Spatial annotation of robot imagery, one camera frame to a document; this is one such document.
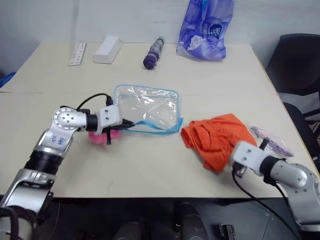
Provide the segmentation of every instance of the white table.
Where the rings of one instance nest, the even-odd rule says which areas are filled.
[[[75,107],[91,94],[112,94],[116,85],[129,83],[123,82],[123,79],[129,76],[128,73],[135,73],[131,76],[132,84],[152,87],[164,85],[164,88],[178,90],[181,94],[184,127],[192,120],[234,113],[247,126],[254,125],[280,136],[294,151],[295,157],[289,159],[289,162],[303,164],[314,173],[317,172],[258,60],[250,60],[255,55],[248,46],[229,47],[230,54],[222,62],[195,62],[164,51],[155,71],[147,71],[141,68],[140,60],[132,60],[131,65],[122,61],[130,57],[125,56],[124,51],[135,56],[141,52],[142,46],[148,50],[148,45],[137,44],[137,47],[133,47],[135,45],[129,44],[131,47],[128,47],[124,44],[115,59],[115,65],[89,63],[89,56],[86,56],[83,65],[64,67],[60,63],[65,59],[57,54],[52,59],[56,64],[60,64],[60,67],[55,66],[51,73],[51,67],[41,61],[43,52],[51,49],[53,53],[52,49],[56,49],[56,52],[63,53],[64,51],[59,49],[65,49],[66,46],[45,46],[40,45],[16,77],[3,89],[11,93],[0,93],[0,194],[6,191],[17,171],[25,165],[40,134],[50,126],[51,116],[60,105]],[[168,50],[170,47],[172,46],[166,45],[164,49]],[[251,63],[243,63],[236,53],[242,53],[241,59],[249,59]],[[179,84],[167,79],[160,81],[160,76],[169,76],[167,71],[179,75],[174,68],[170,68],[170,63],[177,64],[176,61],[181,68],[182,65],[187,66],[183,74],[180,72],[180,75],[183,75],[180,81],[177,78]],[[201,75],[204,79],[191,81],[188,74],[200,73],[199,69],[207,73],[216,69],[220,77],[209,79],[205,78],[204,74]],[[62,77],[66,71],[69,72],[69,77],[64,79],[63,84]],[[251,77],[242,78],[241,72]],[[43,77],[41,81],[33,79],[39,78],[38,74]],[[60,74],[61,78],[53,84],[51,76]],[[71,82],[75,82],[71,75],[79,77],[75,88],[71,87]],[[95,76],[91,78],[94,84],[88,84],[86,76],[89,75]],[[101,75],[109,75],[109,80],[102,80]],[[94,111],[103,105],[102,97],[93,99],[85,106]],[[241,184],[257,197],[280,197],[274,187],[265,184],[261,177],[250,170],[245,173]],[[90,143],[86,133],[77,132],[71,149],[59,168],[53,191],[56,197],[247,197],[233,183],[229,167],[220,174],[203,168],[197,154],[192,149],[185,148],[179,133],[167,136],[127,133],[113,140],[111,146],[105,146]]]

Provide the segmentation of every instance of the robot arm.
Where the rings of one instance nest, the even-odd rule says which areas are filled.
[[[30,219],[44,218],[53,198],[51,188],[56,180],[56,173],[72,144],[75,132],[101,134],[106,128],[121,125],[122,121],[115,105],[101,108],[96,114],[70,107],[56,110],[51,127],[41,135],[29,161],[19,170],[0,202],[0,239],[13,239],[13,235],[17,234],[23,240],[35,238]],[[16,224],[13,222],[13,215],[18,217]]]
[[[300,229],[320,232],[319,181],[307,167],[270,156],[244,141],[234,148],[230,160],[234,162],[235,170],[241,171],[241,167],[248,167],[256,175],[264,176],[265,182],[278,182],[287,193],[289,205]]]

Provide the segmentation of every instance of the table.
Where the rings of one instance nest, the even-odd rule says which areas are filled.
[[[39,46],[10,84],[2,90],[4,92],[0,94],[0,194],[6,191],[17,171],[25,165],[40,134],[50,126],[51,116],[60,105],[75,107],[91,94],[97,92],[112,94],[116,85],[128,83],[122,81],[130,75],[129,73],[132,74],[132,84],[146,84],[150,79],[157,84],[148,84],[151,87],[161,87],[162,84],[164,88],[171,86],[170,84],[177,87],[177,89],[169,88],[178,90],[181,95],[183,126],[187,126],[192,120],[234,113],[247,126],[258,126],[283,138],[295,154],[295,157],[289,159],[289,162],[303,164],[314,173],[317,172],[298,132],[258,60],[252,60],[251,64],[248,64],[239,61],[239,57],[237,58],[236,53],[242,51],[242,57],[245,56],[245,53],[248,56],[243,58],[244,60],[249,59],[250,61],[255,57],[249,46],[229,47],[228,58],[221,62],[200,63],[164,51],[163,59],[155,71],[146,71],[141,68],[134,69],[133,66],[138,68],[140,61],[139,63],[132,61],[132,65],[127,65],[127,67],[122,61],[126,61],[130,56],[126,56],[123,52],[138,55],[143,46],[148,50],[147,44],[137,44],[137,47],[133,49],[132,46],[135,44],[129,45],[131,47],[126,44],[122,46],[115,59],[115,69],[113,64],[89,63],[88,56],[86,56],[83,65],[79,67],[68,68],[60,64],[60,72],[64,74],[59,73],[58,66],[55,66],[55,70],[50,74],[47,72],[50,67],[45,67],[41,59],[43,51],[48,52],[49,49],[52,51],[53,48],[62,53],[64,51],[58,50],[65,49],[66,46],[63,44],[49,44],[48,47],[46,44],[41,44]],[[88,45],[87,54],[93,46],[96,45]],[[172,46],[166,45],[164,49],[169,49],[169,47]],[[232,57],[237,58],[239,64],[236,64],[236,60]],[[168,73],[163,73],[167,70],[162,66],[167,65],[169,68],[169,62],[173,64],[175,59],[181,62],[179,65],[182,62],[186,65],[184,73],[180,73],[184,80],[189,79],[190,81],[187,73],[193,75],[194,71],[200,73],[199,69],[204,71],[212,66],[212,69],[218,71],[216,74],[226,81],[214,78],[211,82],[209,78],[199,78],[198,87],[195,87],[193,82],[177,84],[167,79],[164,79],[163,82],[159,80],[156,82],[155,79],[160,79],[159,75],[169,76]],[[63,61],[63,58],[57,54],[52,57],[52,61],[58,64]],[[41,65],[41,70],[38,72],[35,72],[36,65]],[[169,68],[168,71],[178,76],[174,68]],[[69,77],[65,78],[66,82],[63,84],[62,77],[66,76],[66,72],[69,72]],[[235,73],[241,74],[241,72],[251,77],[244,79],[232,77]],[[42,75],[42,81],[33,79],[40,77],[37,74]],[[52,83],[52,75],[61,76],[56,80],[57,84]],[[75,80],[71,75],[77,75],[79,78],[76,87],[72,87],[71,83]],[[86,76],[89,75],[95,76],[92,78],[94,84],[88,84]],[[101,81],[100,75],[113,77],[110,77],[109,81]],[[108,90],[102,90],[99,83]],[[103,98],[95,98],[85,106],[94,111],[103,105]],[[256,197],[280,197],[274,187],[266,185],[262,178],[254,175],[252,171],[246,172],[241,184]],[[124,133],[121,138],[113,140],[111,146],[106,146],[92,144],[86,133],[77,132],[74,135],[71,149],[59,168],[57,181],[52,190],[56,197],[247,197],[233,183],[229,167],[226,167],[220,174],[203,168],[198,155],[193,150],[185,148],[179,133],[161,136]]]

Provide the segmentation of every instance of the pink sponge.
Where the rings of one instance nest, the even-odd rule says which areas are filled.
[[[90,131],[88,132],[90,140],[95,144],[105,144],[107,142],[107,135],[105,133],[95,135],[94,132]],[[110,131],[111,139],[116,139],[120,137],[121,131],[119,130],[113,130]]]

